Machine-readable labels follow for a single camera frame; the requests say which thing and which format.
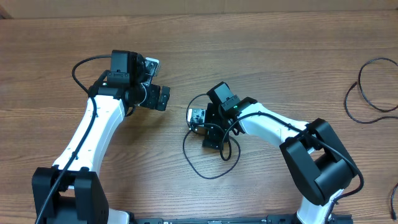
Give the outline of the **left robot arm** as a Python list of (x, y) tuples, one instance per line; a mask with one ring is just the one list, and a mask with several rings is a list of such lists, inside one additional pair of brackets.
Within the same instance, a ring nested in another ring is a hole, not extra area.
[(132, 212), (110, 208), (99, 174), (111, 138), (137, 107), (165, 111), (170, 88), (152, 84), (155, 58), (113, 50), (111, 65), (90, 87), (86, 110), (68, 146), (51, 167), (32, 176), (36, 223), (135, 223)]

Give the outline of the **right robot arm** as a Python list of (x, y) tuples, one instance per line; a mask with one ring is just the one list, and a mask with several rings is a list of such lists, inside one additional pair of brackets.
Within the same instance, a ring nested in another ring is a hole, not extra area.
[(207, 92), (204, 127), (221, 128), (218, 149), (235, 135), (257, 136), (278, 147), (303, 199), (298, 223), (333, 223), (334, 206), (358, 193), (364, 178), (339, 137), (324, 119), (296, 121), (272, 112), (257, 100), (239, 97), (225, 82)]

